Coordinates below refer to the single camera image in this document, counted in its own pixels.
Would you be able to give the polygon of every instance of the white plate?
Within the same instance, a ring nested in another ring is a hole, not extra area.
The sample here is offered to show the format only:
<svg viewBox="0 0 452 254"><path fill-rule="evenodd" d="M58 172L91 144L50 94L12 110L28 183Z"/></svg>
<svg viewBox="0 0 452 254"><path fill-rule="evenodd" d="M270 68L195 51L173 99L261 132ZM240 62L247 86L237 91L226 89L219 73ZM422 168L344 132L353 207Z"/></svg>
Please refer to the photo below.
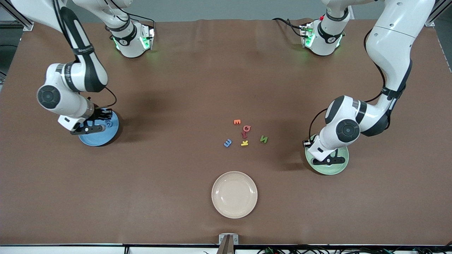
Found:
<svg viewBox="0 0 452 254"><path fill-rule="evenodd" d="M243 218L256 206L256 184L242 172L224 173L213 184L212 202L223 216L231 219Z"/></svg>

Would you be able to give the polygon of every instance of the black cable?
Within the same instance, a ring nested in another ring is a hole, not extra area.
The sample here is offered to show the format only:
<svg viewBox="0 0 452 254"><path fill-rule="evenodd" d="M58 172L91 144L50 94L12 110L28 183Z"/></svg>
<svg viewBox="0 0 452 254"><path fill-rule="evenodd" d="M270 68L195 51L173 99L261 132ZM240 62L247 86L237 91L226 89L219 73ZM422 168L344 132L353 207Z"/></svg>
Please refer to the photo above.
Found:
<svg viewBox="0 0 452 254"><path fill-rule="evenodd" d="M314 119L312 119L311 124L309 125L309 141L312 142L312 141L314 140L314 138L311 137L311 128L312 128L312 124L313 124L314 121L317 119L317 117L318 117L320 114L322 114L324 111L326 111L327 109L328 109L328 108L325 108L325 109L323 109L322 111L318 112L318 113L315 115Z"/></svg>
<svg viewBox="0 0 452 254"><path fill-rule="evenodd" d="M372 29L370 29L369 32L366 33L366 36L364 36L363 44L364 44L364 50L366 51L366 53L367 53L366 41L367 41L367 38L369 37L369 34L371 31L372 31ZM381 78L383 79L383 86L386 86L386 78L385 78L385 75L383 74L383 71L375 62L373 62L373 64L377 67L378 71L380 72Z"/></svg>
<svg viewBox="0 0 452 254"><path fill-rule="evenodd" d="M272 19L272 20L280 20L280 21L283 21L286 25L288 25L288 26L290 26L290 28L292 28L292 31L293 31L296 35L298 35L298 36L300 36L300 37L303 37L303 38L308 38L306 35L301 35L301 34L297 33L297 32L295 31L295 28L300 29L300 26L304 26L304 25L306 25L306 24L308 24L308 23L310 23L310 22L301 24L300 26L295 26L295 25L292 25L292 23L290 22L289 19L284 20L284 19L282 19L282 18L274 18L274 19Z"/></svg>
<svg viewBox="0 0 452 254"><path fill-rule="evenodd" d="M327 251L325 248L322 248L320 246L311 246L311 245L303 245L303 247L309 251L312 251L313 253L316 253L315 250L317 250L320 254L325 254L322 250L326 251L327 254L330 254L329 251Z"/></svg>
<svg viewBox="0 0 452 254"><path fill-rule="evenodd" d="M402 248L402 246L397 247L397 249L395 249L395 250L393 250L391 252L394 253L394 252L398 251L400 248Z"/></svg>
<svg viewBox="0 0 452 254"><path fill-rule="evenodd" d="M381 250L370 250L367 248L359 248L359 249L343 249L339 252L339 254L342 254L344 251L346 250L350 250L349 252L347 252L346 254L358 254L358 253L370 253L370 254L383 254L383 251Z"/></svg>
<svg viewBox="0 0 452 254"><path fill-rule="evenodd" d="M127 20L122 20L122 19L121 19L119 16L117 16L116 14L113 13L113 15L114 15L116 18L118 18L119 20L121 20L121 21L123 21L123 22L127 22Z"/></svg>
<svg viewBox="0 0 452 254"><path fill-rule="evenodd" d="M288 26L292 26L293 28L300 28L299 26L295 26L295 25L292 25L291 23L289 23L289 22L287 22L286 20L284 20L284 19L282 19L282 18L274 18L274 19L272 19L272 20L279 20L279 21L283 21L286 25L288 25Z"/></svg>
<svg viewBox="0 0 452 254"><path fill-rule="evenodd" d="M142 19L147 19L147 20L152 21L152 28L155 28L155 20L150 19L150 18L146 18L146 17L143 17L143 16L131 14L131 13L127 12L127 11L124 11L124 10L123 10L121 7L119 7L113 0L110 0L110 2L111 2L112 4L114 4L114 6L116 6L118 9L120 9L122 12L124 12L124 13L127 14L127 15L134 16L134 17L139 17L139 18L142 18Z"/></svg>
<svg viewBox="0 0 452 254"><path fill-rule="evenodd" d="M118 99L116 98L116 95L115 95L108 87L105 87L105 89L108 90L108 92L110 92L110 93L113 95L113 97L114 97L114 102L113 102L112 104L110 104L110 105L105 105L105 106L97 107L96 109L99 109L99 108L109 108L109 107L115 105L116 102L118 101Z"/></svg>
<svg viewBox="0 0 452 254"><path fill-rule="evenodd" d="M297 32L295 31L295 28L293 28L292 23L290 23L290 20L289 20L289 19L287 19L287 22L289 23L290 28L292 28L292 31L293 31L296 35L298 35L298 36L300 36L300 37L302 37L302 38L308 38L307 35L301 35L301 34L297 33Z"/></svg>
<svg viewBox="0 0 452 254"><path fill-rule="evenodd" d="M61 18L61 12L60 12L60 4L58 0L53 0L53 9L55 11L56 20L58 21L58 24L60 25L61 32L63 33L64 37L66 38L67 42L72 48L71 40L69 39L69 36L67 34L66 26L64 25L63 19Z"/></svg>
<svg viewBox="0 0 452 254"><path fill-rule="evenodd" d="M388 116L388 125L386 126L385 130L389 129L389 126L391 126L391 115Z"/></svg>
<svg viewBox="0 0 452 254"><path fill-rule="evenodd" d="M319 249L322 249L322 250L326 251L326 252L327 252L327 254L330 254L330 252L329 252L329 251L328 251L327 249L323 248L323 247L320 247L320 246L318 246L317 248L319 248Z"/></svg>
<svg viewBox="0 0 452 254"><path fill-rule="evenodd" d="M12 45L12 44L2 44L2 45L0 45L0 47L3 47L3 46L17 47L16 45Z"/></svg>

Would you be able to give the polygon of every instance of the blue plate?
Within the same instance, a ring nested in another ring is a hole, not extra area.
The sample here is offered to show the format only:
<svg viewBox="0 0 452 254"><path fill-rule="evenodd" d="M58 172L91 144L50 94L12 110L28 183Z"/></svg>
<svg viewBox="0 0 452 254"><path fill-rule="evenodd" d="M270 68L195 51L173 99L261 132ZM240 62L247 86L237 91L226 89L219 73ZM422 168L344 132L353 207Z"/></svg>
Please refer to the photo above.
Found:
<svg viewBox="0 0 452 254"><path fill-rule="evenodd" d="M95 125L104 125L103 132L96 132L91 134L79 135L80 140L88 146L102 146L107 144L114 138L119 129L119 119L113 111L112 119L110 120L95 120Z"/></svg>

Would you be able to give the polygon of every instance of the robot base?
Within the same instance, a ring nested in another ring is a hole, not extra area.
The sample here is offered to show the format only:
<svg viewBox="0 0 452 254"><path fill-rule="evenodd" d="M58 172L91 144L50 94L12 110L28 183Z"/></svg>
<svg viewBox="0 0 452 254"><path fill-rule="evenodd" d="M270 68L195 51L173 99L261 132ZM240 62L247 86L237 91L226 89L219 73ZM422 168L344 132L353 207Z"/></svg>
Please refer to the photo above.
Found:
<svg viewBox="0 0 452 254"><path fill-rule="evenodd" d="M103 125L105 130L102 132L79 135L79 138L87 146L103 146L116 136L119 129L119 118L113 111L110 120L95 120L94 124Z"/></svg>
<svg viewBox="0 0 452 254"><path fill-rule="evenodd" d="M331 55L334 50L339 47L340 41L342 39L341 35L337 40L333 39L333 43L326 43L319 35L318 25L320 20L314 20L314 22L306 24L305 27L300 28L300 34L305 35L308 38L301 37L301 45L304 48L308 48L312 53L318 56L328 56Z"/></svg>
<svg viewBox="0 0 452 254"><path fill-rule="evenodd" d="M305 147L305 155L306 159L309 163L309 165L320 174L325 175L334 175L339 174L342 172L345 167L347 167L348 164L348 148L346 146L341 147L338 149L337 156L345 158L345 163L342 164L332 164L332 165L314 165L312 161L314 160L314 157L308 152L308 147Z"/></svg>

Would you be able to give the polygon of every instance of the floor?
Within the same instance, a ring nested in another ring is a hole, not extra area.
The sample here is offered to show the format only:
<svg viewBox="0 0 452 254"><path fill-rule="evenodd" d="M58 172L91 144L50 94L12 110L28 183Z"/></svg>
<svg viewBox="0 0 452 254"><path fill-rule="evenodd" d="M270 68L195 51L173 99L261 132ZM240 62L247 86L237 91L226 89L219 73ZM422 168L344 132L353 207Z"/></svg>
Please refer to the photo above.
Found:
<svg viewBox="0 0 452 254"><path fill-rule="evenodd" d="M100 22L87 10L78 7L72 1L67 4L82 22ZM356 19L377 19L384 9L382 1L366 5L355 5L353 14ZM156 22L194 21L198 19L272 19L275 17L316 19L325 13L325 7L319 0L135 0L128 12L151 17ZM13 20L0 8L0 20ZM445 57L452 61L452 8L449 8L435 21L435 29L443 47ZM8 73L22 31L20 29L0 29L0 71Z"/></svg>

